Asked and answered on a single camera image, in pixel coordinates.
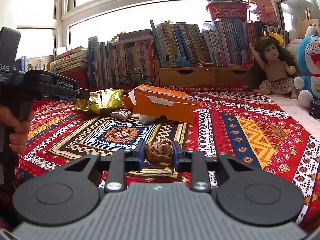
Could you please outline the person's left hand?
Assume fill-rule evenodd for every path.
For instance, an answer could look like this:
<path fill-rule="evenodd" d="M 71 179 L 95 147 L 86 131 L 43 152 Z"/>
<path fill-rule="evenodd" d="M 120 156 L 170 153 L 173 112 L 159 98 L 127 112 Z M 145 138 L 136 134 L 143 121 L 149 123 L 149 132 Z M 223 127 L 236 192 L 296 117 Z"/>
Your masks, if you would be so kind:
<path fill-rule="evenodd" d="M 9 147 L 15 153 L 22 154 L 25 151 L 30 131 L 30 122 L 33 118 L 34 111 L 31 110 L 26 121 L 18 122 L 7 106 L 1 106 L 1 122 L 14 128 L 14 131 L 9 135 Z"/>

